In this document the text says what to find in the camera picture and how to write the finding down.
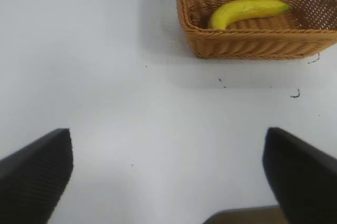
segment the yellow banana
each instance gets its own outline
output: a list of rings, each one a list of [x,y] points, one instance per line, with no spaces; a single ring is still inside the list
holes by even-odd
[[[228,25],[249,18],[275,17],[290,9],[280,0],[237,0],[218,8],[210,18],[209,28],[225,30]]]

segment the debris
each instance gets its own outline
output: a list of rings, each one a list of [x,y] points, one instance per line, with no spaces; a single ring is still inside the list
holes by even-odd
[[[301,91],[300,91],[300,89],[297,89],[297,91],[298,91],[297,96],[290,96],[290,97],[294,98],[294,99],[299,98],[301,96]]]
[[[308,64],[314,63],[314,62],[318,61],[320,58],[321,58],[321,54],[318,53],[318,58],[316,60],[312,61],[312,62],[308,62]]]

